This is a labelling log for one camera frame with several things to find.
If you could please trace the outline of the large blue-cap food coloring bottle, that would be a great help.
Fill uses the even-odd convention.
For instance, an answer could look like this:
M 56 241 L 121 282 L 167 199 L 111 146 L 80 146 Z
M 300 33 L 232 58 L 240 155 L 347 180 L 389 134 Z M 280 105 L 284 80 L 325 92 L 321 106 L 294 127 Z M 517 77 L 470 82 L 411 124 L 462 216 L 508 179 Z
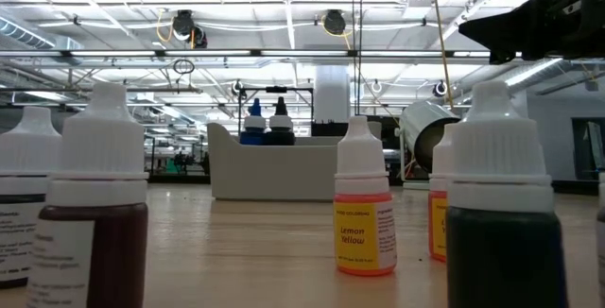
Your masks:
M 262 116 L 262 108 L 258 98 L 255 98 L 249 107 L 248 115 L 244 118 L 243 128 L 239 138 L 242 145 L 264 144 L 267 121 Z

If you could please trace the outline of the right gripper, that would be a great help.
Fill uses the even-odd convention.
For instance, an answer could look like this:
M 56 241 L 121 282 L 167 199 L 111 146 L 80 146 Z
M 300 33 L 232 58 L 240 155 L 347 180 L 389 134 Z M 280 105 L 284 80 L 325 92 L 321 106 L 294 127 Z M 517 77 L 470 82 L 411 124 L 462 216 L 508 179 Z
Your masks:
M 458 32 L 490 51 L 489 64 L 546 57 L 605 59 L 605 0 L 528 0 Z

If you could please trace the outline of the small black dropper bottle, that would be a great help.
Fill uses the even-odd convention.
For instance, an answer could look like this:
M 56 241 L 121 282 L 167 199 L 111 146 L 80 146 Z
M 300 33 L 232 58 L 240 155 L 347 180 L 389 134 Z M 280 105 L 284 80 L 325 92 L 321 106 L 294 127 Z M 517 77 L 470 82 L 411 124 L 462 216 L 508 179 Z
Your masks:
M 18 125 L 0 134 L 0 289 L 27 283 L 33 235 L 60 149 L 47 108 L 25 107 Z

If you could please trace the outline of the white cylinder on stand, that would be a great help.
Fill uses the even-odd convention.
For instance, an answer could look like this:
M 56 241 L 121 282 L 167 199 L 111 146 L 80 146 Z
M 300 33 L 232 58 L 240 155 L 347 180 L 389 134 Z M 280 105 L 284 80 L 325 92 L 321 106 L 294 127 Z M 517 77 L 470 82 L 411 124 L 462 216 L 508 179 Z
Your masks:
M 433 148 L 444 127 L 460 117 L 429 101 L 417 101 L 403 109 L 396 135 L 401 148 L 401 180 L 405 189 L 427 190 L 432 171 Z

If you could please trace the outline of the black aluminium table frame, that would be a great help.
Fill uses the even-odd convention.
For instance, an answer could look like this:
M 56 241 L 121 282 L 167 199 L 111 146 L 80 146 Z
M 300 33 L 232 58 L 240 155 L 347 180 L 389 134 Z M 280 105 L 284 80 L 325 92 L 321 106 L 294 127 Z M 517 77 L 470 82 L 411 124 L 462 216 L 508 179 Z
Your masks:
M 176 174 L 152 174 L 148 183 L 176 184 L 210 184 L 209 176 L 180 176 Z M 558 194 L 583 195 L 597 197 L 599 182 L 597 180 L 553 180 L 552 187 Z

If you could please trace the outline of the small dark blue dropper bottle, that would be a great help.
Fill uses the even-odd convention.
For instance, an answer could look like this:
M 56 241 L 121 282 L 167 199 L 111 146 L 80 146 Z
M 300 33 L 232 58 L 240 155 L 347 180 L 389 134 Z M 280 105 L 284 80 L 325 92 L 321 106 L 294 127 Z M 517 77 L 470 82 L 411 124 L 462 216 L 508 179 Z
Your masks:
M 504 81 L 473 88 L 452 135 L 448 308 L 567 308 L 562 225 L 535 121 Z

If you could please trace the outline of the white plastic bin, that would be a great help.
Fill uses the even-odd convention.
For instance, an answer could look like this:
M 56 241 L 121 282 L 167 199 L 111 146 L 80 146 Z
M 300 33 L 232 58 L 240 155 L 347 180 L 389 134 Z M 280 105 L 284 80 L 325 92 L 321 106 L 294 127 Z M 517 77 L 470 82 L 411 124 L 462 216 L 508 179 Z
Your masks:
M 223 126 L 211 123 L 212 195 L 221 200 L 330 202 L 337 144 L 343 137 L 318 137 L 311 145 L 242 145 Z

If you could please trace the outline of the small brown dropper bottle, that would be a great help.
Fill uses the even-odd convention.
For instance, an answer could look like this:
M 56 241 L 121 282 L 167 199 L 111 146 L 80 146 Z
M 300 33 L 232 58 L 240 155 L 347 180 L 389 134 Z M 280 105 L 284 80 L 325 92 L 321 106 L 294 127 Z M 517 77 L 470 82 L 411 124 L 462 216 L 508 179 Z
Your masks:
M 144 128 L 127 90 L 98 83 L 62 128 L 38 215 L 26 308 L 142 308 L 147 255 Z

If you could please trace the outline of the large black-cap food coloring bottle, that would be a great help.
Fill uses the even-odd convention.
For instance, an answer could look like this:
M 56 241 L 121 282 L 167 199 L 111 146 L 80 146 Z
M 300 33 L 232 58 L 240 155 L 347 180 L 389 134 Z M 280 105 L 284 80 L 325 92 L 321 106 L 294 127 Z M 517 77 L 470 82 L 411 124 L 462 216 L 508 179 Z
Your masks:
M 269 118 L 264 145 L 295 145 L 295 140 L 292 119 L 288 115 L 284 98 L 279 96 L 275 113 Z

